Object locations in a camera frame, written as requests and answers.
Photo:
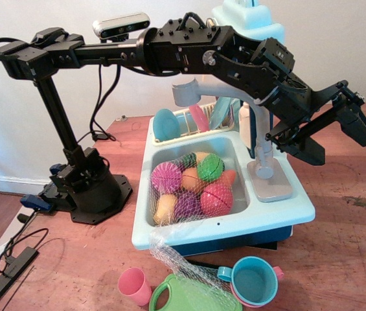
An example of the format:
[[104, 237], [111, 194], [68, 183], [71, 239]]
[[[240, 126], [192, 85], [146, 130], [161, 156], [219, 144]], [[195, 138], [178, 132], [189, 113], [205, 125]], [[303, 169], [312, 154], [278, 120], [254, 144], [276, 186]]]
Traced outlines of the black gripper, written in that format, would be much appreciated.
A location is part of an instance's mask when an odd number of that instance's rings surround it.
[[311, 136], [339, 122], [341, 131], [361, 146], [366, 146], [364, 100], [342, 80], [320, 91], [312, 91], [298, 77], [289, 76], [271, 90], [259, 105], [279, 118], [266, 139], [310, 165], [325, 164], [325, 149]]

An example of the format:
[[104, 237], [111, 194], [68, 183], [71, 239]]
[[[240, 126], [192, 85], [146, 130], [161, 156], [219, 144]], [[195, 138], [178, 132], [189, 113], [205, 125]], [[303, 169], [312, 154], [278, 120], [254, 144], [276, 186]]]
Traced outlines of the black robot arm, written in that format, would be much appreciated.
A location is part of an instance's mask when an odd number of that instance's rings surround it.
[[121, 212], [132, 193], [125, 176], [111, 174], [94, 148], [78, 144], [52, 81], [60, 69], [115, 64], [150, 76], [213, 75], [214, 83], [187, 84], [176, 95], [186, 105], [196, 103], [195, 94], [250, 105], [257, 120], [255, 161], [247, 166], [252, 179], [276, 175], [274, 149], [323, 165], [325, 150], [312, 136], [333, 122], [366, 146], [362, 97], [345, 80], [314, 91], [293, 73], [293, 54], [275, 38], [249, 39], [230, 26], [207, 26], [193, 12], [160, 29], [127, 16], [108, 34], [116, 41], [87, 45], [81, 35], [58, 27], [38, 32], [29, 43], [0, 38], [0, 62], [10, 77], [38, 88], [67, 158], [31, 203], [35, 210], [67, 211], [74, 222], [95, 225]]

